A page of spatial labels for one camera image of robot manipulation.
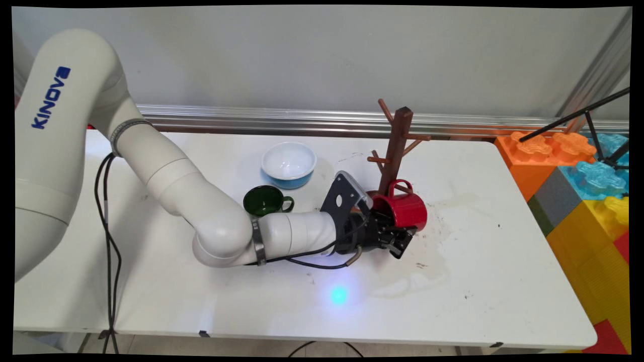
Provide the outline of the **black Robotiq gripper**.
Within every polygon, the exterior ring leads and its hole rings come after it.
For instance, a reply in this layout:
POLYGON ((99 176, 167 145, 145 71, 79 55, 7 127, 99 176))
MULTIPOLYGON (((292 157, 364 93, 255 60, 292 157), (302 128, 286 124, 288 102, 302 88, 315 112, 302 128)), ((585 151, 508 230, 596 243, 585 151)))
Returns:
POLYGON ((384 213, 372 213, 368 216, 368 220, 364 220, 363 216, 361 213, 349 215, 344 232, 345 234, 352 231, 354 233, 336 243, 335 253, 351 254, 361 246, 362 252, 388 249, 391 256, 400 259, 416 235, 417 228, 397 227, 394 219, 384 213))

